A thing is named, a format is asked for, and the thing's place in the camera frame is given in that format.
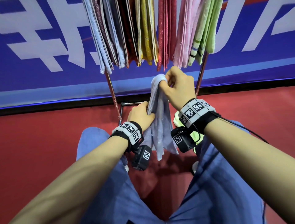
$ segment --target backdrop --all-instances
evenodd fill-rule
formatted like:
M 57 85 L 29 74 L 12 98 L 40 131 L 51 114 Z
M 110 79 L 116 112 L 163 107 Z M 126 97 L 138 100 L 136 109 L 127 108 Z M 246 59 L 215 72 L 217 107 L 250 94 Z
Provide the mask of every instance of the backdrop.
M 294 6 L 295 0 L 224 1 L 201 86 L 294 78 Z M 157 8 L 155 1 L 156 25 Z M 0 57 L 1 108 L 110 94 L 81 0 L 1 0 Z M 195 80 L 199 70 L 196 63 L 183 69 Z M 155 65 L 132 62 L 110 77 L 115 93 L 127 95 L 149 92 L 158 73 Z

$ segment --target forearm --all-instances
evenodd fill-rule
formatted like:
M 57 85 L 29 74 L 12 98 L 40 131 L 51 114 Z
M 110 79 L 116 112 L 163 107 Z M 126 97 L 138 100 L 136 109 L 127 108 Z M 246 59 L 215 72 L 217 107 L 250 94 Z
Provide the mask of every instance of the forearm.
M 24 207 L 10 223 L 52 223 L 63 218 L 79 222 L 128 146 L 113 136 L 76 161 Z
M 285 221 L 295 222 L 295 159 L 221 119 L 205 135 L 237 173 Z

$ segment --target person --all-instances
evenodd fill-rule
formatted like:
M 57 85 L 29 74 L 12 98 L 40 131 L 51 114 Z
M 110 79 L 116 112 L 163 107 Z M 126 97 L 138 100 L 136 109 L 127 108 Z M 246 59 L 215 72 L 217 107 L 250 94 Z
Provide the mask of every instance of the person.
M 179 68 L 160 88 L 177 110 L 195 98 L 194 79 Z M 155 115 L 144 102 L 128 121 L 146 130 Z M 10 222 L 41 223 L 263 223 L 263 201 L 295 223 L 295 159 L 220 118 L 197 145 L 199 165 L 179 209 L 166 222 L 139 198 L 120 158 L 128 141 L 91 127 L 83 131 L 77 161 Z

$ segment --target black baseboard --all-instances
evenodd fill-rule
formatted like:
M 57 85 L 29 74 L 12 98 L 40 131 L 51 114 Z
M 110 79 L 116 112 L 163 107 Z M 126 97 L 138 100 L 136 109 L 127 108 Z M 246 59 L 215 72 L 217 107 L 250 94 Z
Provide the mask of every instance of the black baseboard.
M 200 88 L 199 95 L 209 95 L 225 92 L 239 92 L 239 91 L 249 91 L 249 90 L 259 90 L 259 89 L 270 89 L 282 86 L 295 86 L 294 79 L 285 80 L 275 80 L 275 81 L 263 81 L 263 82 L 251 82 L 242 84 L 232 84 L 232 85 L 221 85 L 213 87 L 203 87 Z M 138 94 L 138 95 L 127 95 L 117 97 L 117 102 L 143 102 L 149 101 L 150 94 Z M 21 106 L 7 109 L 0 109 L 0 116 L 20 114 L 20 113 L 33 113 L 41 111 L 53 111 L 62 109 L 71 109 L 79 107 L 90 107 L 90 106 L 101 106 L 113 104 L 111 97 L 101 98 L 101 99 L 90 99 L 90 100 L 78 100 L 78 101 L 68 101 L 61 103 L 48 103 L 42 105 L 30 105 Z

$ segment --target pant leg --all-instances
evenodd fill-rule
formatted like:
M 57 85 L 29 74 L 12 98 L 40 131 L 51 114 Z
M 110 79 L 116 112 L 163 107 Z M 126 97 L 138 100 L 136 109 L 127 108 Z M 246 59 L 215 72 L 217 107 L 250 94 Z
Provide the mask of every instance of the pant leg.
M 169 223 L 261 224 L 262 199 L 206 136 L 197 145 L 196 152 L 199 157 L 197 171 Z
M 85 129 L 78 144 L 77 159 L 92 151 L 108 137 L 108 133 L 102 129 Z M 136 224 L 163 223 L 139 198 L 120 160 L 85 212 L 81 223 L 125 224 L 128 220 Z

